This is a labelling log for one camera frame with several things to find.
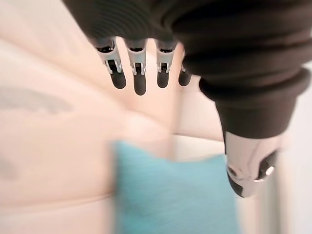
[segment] robotic hand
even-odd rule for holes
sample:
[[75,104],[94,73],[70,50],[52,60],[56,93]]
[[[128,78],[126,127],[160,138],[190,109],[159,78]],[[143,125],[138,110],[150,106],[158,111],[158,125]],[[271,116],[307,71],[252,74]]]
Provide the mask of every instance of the robotic hand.
[[145,39],[156,39],[160,88],[180,41],[179,84],[201,76],[200,90],[215,102],[234,191],[248,197],[272,174],[296,99],[310,82],[302,64],[312,59],[311,1],[63,1],[119,89],[126,79],[115,36],[127,44],[138,95],[146,91]]

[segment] blue cushion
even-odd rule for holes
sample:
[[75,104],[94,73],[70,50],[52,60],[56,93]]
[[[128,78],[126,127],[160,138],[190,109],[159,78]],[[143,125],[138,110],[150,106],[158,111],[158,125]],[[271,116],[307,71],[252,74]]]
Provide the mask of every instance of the blue cushion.
[[171,162],[116,144],[118,234],[238,234],[224,156]]

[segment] beige couch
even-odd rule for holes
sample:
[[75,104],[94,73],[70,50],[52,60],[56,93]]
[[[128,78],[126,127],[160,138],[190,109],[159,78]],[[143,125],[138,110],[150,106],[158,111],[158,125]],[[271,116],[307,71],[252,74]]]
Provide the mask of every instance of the beige couch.
[[[117,90],[59,0],[0,1],[0,38],[0,234],[112,233],[113,140],[172,160],[223,152],[217,112],[198,77],[177,84],[181,46],[160,89],[149,40],[140,97],[122,40],[127,86]],[[254,197],[236,199],[244,234],[280,231],[281,183],[274,176]]]

